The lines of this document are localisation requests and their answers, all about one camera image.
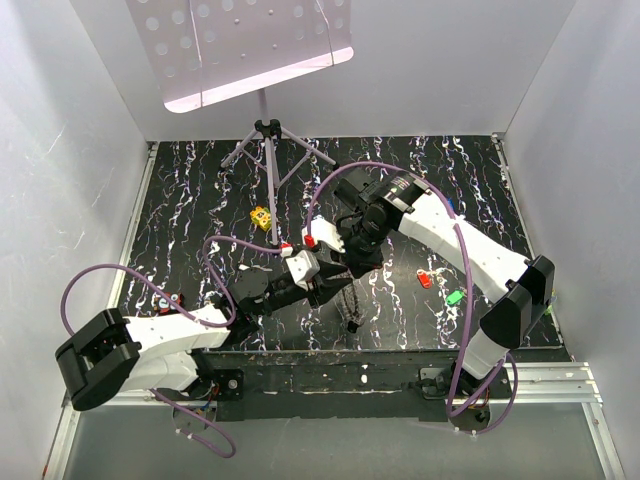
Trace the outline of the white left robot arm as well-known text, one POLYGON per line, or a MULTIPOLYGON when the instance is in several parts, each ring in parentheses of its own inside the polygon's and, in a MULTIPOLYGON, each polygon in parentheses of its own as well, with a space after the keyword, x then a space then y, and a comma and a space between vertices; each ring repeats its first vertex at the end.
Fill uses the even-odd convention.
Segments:
POLYGON ((163 294, 175 308, 171 314, 125 316, 109 308, 71 330, 55 359, 73 408, 92 410, 132 390, 182 391, 203 399, 213 377, 196 365, 194 351, 241 343, 257 330, 255 317, 302 301, 317 308, 353 282, 342 265, 301 255, 286 265, 277 277, 255 267, 240 271, 218 302, 197 310, 186 311, 163 294))

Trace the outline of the red tagged key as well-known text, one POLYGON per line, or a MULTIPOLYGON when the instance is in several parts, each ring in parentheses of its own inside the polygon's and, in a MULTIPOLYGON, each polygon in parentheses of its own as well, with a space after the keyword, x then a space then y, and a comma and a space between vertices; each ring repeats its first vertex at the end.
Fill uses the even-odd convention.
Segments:
POLYGON ((418 269, 416 271, 416 277, 424 289, 430 289, 432 287, 431 277, 425 270, 418 269))

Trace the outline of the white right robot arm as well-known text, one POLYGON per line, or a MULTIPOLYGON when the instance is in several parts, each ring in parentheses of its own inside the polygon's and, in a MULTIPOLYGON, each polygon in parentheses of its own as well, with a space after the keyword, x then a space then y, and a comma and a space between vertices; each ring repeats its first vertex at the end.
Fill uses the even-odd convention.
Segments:
POLYGON ((547 312, 553 262, 543 255, 529 259, 498 244, 451 214, 430 187, 406 172, 375 180, 357 168, 339 180, 334 194, 357 218, 349 227, 337 226, 344 243, 342 259, 355 276, 381 265, 381 245, 392 231, 470 273, 491 307, 480 318, 462 366, 452 373, 452 383, 464 397, 479 395, 488 386, 493 367, 522 345, 547 312))

